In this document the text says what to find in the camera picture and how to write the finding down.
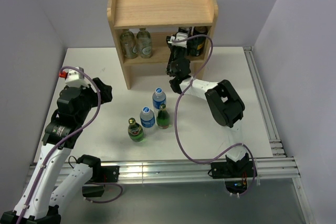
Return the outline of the green glass bottle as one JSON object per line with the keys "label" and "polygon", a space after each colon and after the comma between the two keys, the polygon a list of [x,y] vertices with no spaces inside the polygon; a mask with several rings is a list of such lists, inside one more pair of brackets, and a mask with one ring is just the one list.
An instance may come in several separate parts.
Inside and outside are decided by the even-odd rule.
{"label": "green glass bottle", "polygon": [[135,118],[129,118],[128,122],[129,137],[134,142],[141,142],[144,138],[144,130],[142,126],[136,122]]}
{"label": "green glass bottle", "polygon": [[168,113],[164,103],[160,105],[156,122],[158,127],[161,129],[167,129],[170,126],[170,114]]}

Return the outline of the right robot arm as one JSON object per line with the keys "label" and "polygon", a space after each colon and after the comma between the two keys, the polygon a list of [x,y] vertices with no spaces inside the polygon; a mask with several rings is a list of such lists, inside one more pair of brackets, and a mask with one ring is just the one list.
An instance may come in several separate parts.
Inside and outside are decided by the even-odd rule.
{"label": "right robot arm", "polygon": [[239,126],[244,116],[245,105],[228,80],[208,82],[197,79],[196,75],[190,75],[190,60],[187,59],[186,54],[193,40],[198,38],[210,39],[208,35],[190,37],[182,32],[167,36],[166,43],[171,53],[166,74],[171,77],[171,89],[179,94],[178,100],[184,95],[205,100],[215,122],[230,129],[230,147],[203,163],[212,163],[224,156],[226,174],[237,177],[253,163],[251,151],[241,142],[242,138],[239,136]]}

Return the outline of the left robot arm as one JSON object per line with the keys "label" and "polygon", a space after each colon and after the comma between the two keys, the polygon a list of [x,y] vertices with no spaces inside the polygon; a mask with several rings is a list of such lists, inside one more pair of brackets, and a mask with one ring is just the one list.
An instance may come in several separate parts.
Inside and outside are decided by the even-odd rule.
{"label": "left robot arm", "polygon": [[70,175],[59,185],[56,180],[62,166],[82,133],[92,108],[112,100],[112,86],[94,78],[66,81],[57,99],[57,109],[45,128],[40,156],[33,175],[14,210],[2,214],[1,223],[60,223],[67,203],[86,182],[102,176],[101,161],[83,155]]}

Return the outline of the dark beverage can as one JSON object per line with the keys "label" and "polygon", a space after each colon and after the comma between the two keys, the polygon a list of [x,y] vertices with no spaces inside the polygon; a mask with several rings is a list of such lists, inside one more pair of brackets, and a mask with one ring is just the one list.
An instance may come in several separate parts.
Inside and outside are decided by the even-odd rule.
{"label": "dark beverage can", "polygon": [[191,37],[192,27],[179,27],[177,33],[177,40],[182,40]]}
{"label": "dark beverage can", "polygon": [[[192,36],[196,35],[207,35],[208,29],[206,26],[197,26],[194,27]],[[188,54],[192,57],[198,57],[203,53],[205,37],[197,37],[189,40],[188,45]]]}

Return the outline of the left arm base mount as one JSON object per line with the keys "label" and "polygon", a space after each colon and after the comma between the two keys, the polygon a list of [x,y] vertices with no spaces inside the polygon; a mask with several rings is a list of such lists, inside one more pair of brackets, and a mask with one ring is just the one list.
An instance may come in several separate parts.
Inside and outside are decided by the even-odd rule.
{"label": "left arm base mount", "polygon": [[100,198],[106,191],[106,183],[116,183],[120,166],[102,166],[98,177],[90,179],[82,187],[82,195],[86,198]]}

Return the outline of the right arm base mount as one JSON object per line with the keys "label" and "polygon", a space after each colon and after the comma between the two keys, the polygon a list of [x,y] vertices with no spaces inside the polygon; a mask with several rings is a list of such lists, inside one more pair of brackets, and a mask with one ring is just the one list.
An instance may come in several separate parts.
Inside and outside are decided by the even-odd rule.
{"label": "right arm base mount", "polygon": [[215,162],[211,163],[211,168],[208,171],[208,176],[212,179],[223,179],[229,195],[237,198],[248,192],[257,179],[257,175],[257,169],[252,161],[248,161],[246,164]]}

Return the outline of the green glass bottle front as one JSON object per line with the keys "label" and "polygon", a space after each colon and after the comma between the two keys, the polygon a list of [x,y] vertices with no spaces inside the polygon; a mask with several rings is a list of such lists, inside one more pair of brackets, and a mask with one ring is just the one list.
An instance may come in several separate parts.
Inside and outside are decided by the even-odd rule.
{"label": "green glass bottle front", "polygon": [[142,126],[136,122],[135,118],[129,118],[128,122],[129,137],[134,142],[141,142],[144,138],[144,130]]}

